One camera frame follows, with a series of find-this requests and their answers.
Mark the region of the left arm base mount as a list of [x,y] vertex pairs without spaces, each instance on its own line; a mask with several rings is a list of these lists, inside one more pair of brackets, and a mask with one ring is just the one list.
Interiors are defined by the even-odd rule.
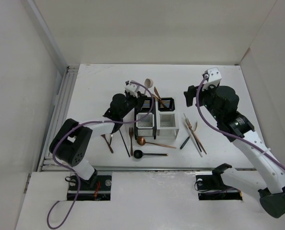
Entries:
[[[65,177],[65,181],[68,183],[67,201],[73,201],[78,189],[78,178],[72,173],[70,176]],[[77,201],[110,201],[111,185],[112,174],[98,175],[92,186],[88,182],[81,180]]]

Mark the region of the brown wooden spoon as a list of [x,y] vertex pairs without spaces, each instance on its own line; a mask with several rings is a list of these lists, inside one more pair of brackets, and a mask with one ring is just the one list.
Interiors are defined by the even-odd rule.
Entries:
[[107,138],[106,138],[106,135],[105,135],[105,134],[102,134],[101,137],[104,138],[104,140],[105,140],[105,142],[106,142],[106,144],[107,144],[107,146],[108,146],[110,152],[111,152],[111,153],[114,153],[114,151],[113,151],[113,149],[112,149],[110,143],[108,142],[108,140],[107,140]]

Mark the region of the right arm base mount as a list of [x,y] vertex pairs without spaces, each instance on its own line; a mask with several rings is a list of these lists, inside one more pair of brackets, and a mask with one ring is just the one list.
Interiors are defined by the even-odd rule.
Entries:
[[231,165],[224,163],[211,172],[196,175],[194,188],[198,192],[200,201],[243,200],[241,191],[225,185],[221,178],[221,175],[230,168]]

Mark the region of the beige plastic spoon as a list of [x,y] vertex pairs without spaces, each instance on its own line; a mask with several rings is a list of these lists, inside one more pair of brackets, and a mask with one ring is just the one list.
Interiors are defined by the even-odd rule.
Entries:
[[144,81],[145,89],[143,92],[144,95],[146,95],[148,89],[152,88],[153,84],[154,84],[154,82],[152,79],[145,79],[145,81]]

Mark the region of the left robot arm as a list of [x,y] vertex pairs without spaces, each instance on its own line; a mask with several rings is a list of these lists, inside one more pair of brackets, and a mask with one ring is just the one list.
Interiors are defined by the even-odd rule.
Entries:
[[123,124],[123,118],[134,108],[140,110],[147,96],[137,93],[132,96],[129,92],[115,94],[110,107],[104,113],[105,119],[79,123],[67,119],[49,146],[49,152],[55,163],[73,171],[85,190],[91,190],[96,186],[97,170],[84,158],[89,141],[93,137],[117,132]]

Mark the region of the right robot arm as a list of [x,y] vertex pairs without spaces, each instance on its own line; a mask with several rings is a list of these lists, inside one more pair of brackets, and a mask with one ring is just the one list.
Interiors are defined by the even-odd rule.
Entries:
[[184,92],[188,107],[196,103],[197,109],[204,106],[216,120],[211,129],[223,134],[251,162],[263,179],[259,182],[223,163],[212,170],[208,178],[218,189],[233,187],[255,198],[261,207],[273,218],[285,214],[285,166],[283,166],[261,141],[253,124],[238,112],[239,97],[228,86],[213,84],[190,86]]

